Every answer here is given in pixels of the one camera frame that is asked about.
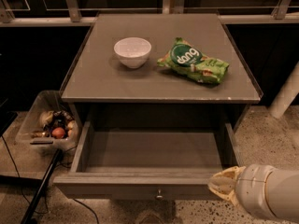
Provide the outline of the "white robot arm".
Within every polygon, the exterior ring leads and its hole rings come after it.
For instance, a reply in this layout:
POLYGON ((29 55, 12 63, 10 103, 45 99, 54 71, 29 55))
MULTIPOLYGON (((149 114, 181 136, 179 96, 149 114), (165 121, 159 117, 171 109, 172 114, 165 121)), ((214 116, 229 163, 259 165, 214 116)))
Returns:
POLYGON ((214 174, 208 188, 252 217, 299 220, 297 64, 268 108, 252 108, 237 129, 239 166, 214 174))

